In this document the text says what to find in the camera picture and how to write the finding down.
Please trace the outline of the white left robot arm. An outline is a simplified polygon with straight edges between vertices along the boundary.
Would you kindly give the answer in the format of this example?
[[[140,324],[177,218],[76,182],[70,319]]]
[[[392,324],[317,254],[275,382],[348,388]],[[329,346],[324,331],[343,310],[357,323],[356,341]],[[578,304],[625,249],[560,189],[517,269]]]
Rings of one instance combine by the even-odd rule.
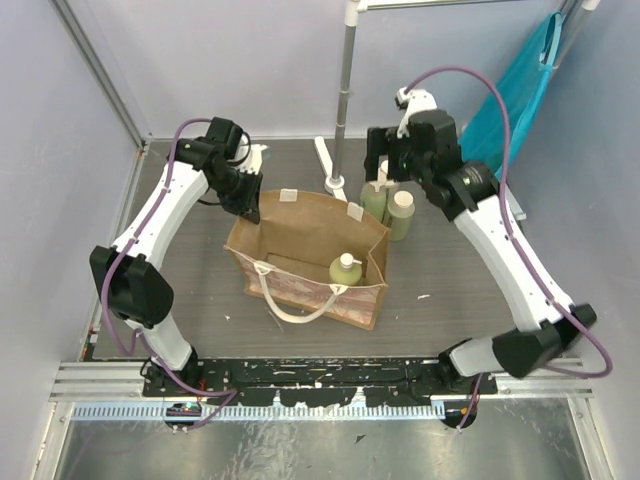
[[[258,221],[264,149],[246,139],[176,141],[132,223],[111,246],[97,246],[90,255],[104,327],[126,356],[143,344],[178,396],[198,392],[201,369],[172,314],[174,291],[161,274],[165,255],[187,214],[210,190],[224,211]]]

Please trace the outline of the green bottle beige round cap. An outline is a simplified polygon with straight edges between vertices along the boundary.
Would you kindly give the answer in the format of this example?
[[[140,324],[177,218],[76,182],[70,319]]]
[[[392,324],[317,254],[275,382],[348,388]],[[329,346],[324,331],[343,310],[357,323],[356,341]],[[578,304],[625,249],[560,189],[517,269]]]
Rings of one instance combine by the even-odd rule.
[[[415,213],[413,195],[408,191],[397,191],[387,205],[387,223],[392,241],[401,241],[409,232]]]

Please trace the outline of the grey metal rack pole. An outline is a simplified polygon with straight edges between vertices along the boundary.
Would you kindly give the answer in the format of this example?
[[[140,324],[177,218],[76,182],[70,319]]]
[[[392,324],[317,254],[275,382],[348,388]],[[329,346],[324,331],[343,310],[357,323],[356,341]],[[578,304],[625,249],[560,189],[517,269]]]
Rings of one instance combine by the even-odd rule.
[[[344,155],[345,128],[348,103],[350,98],[350,83],[356,30],[359,19],[358,5],[359,1],[347,1],[344,18],[345,30],[341,60],[336,125],[334,131],[333,167],[331,174],[331,178],[333,180],[339,181],[341,184],[344,183],[341,167]]]

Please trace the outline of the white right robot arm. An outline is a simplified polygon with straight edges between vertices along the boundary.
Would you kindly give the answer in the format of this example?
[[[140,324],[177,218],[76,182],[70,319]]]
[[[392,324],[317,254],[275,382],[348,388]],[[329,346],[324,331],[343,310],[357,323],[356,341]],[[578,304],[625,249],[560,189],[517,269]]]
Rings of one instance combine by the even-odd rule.
[[[524,378],[562,355],[596,321],[594,309],[578,305],[548,276],[536,282],[520,256],[530,247],[510,211],[500,209],[499,183],[486,164],[465,162],[454,119],[440,109],[410,116],[408,132],[396,127],[367,131],[365,178],[378,175],[381,158],[396,182],[416,182],[480,254],[507,301],[514,329],[464,340],[438,356],[444,390],[459,394],[480,373],[504,371]]]

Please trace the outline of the brown canvas tote bag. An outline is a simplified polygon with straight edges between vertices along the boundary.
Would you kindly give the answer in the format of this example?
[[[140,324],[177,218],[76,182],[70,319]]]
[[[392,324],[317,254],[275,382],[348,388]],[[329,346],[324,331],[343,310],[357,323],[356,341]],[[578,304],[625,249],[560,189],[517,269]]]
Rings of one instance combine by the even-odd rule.
[[[261,221],[239,218],[225,248],[281,320],[304,324],[326,316],[372,330],[388,290],[390,231],[362,207],[294,189],[261,193]],[[343,253],[363,262],[360,286],[333,284],[329,266]]]

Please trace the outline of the cream white bottle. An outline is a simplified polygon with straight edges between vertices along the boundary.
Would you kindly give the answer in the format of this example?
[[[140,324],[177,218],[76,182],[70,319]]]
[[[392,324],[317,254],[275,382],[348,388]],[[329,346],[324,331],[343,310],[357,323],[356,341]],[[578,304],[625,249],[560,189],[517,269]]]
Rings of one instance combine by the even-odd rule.
[[[379,181],[381,181],[381,182],[386,182],[387,181],[388,169],[389,169],[389,162],[387,160],[383,160],[380,163],[379,171],[378,171],[378,180]]]

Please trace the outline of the green bottle flip cap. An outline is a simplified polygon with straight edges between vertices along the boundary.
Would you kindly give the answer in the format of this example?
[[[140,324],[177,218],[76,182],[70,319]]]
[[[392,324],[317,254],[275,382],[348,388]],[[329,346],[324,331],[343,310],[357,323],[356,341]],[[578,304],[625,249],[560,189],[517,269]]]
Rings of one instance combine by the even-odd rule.
[[[398,191],[398,184],[387,177],[387,172],[380,168],[377,179],[366,181],[360,194],[360,205],[380,223],[384,222],[387,205]]]

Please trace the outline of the black mounting base plate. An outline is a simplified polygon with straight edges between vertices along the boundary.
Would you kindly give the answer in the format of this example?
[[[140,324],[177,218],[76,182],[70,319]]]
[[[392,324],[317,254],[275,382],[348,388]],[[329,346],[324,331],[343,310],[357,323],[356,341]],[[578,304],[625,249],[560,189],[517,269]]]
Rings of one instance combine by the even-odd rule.
[[[434,358],[254,358],[204,359],[198,362],[193,387],[220,392],[208,398],[220,405],[230,390],[232,405],[309,408],[346,406],[363,395],[369,408],[427,406],[437,395],[466,398],[473,379],[447,383]]]

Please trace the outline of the teal fabric bag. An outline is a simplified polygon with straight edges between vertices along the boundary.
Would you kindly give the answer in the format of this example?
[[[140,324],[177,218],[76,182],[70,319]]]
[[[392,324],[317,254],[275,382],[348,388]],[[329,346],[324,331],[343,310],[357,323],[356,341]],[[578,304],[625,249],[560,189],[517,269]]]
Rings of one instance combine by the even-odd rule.
[[[510,156],[514,161],[535,121],[551,79],[564,16],[549,15],[524,42],[497,83],[511,128]],[[497,178],[502,175],[503,123],[498,103],[488,95],[459,137],[466,161],[482,160]]]

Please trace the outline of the green pump bottle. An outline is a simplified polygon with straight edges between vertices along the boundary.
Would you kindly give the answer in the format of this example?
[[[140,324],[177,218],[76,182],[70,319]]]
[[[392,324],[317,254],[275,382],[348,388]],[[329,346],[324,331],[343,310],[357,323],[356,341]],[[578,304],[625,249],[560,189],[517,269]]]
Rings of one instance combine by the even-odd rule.
[[[363,279],[363,262],[351,253],[343,253],[330,264],[329,278],[333,284],[360,286]]]

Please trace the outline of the white right rack foot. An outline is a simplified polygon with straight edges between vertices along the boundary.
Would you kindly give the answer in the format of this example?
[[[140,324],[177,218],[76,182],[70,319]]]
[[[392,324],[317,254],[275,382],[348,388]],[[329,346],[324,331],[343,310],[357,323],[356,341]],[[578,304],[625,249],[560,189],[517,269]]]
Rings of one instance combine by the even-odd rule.
[[[507,195],[507,203],[516,221],[520,222],[527,219],[527,214],[513,195]]]

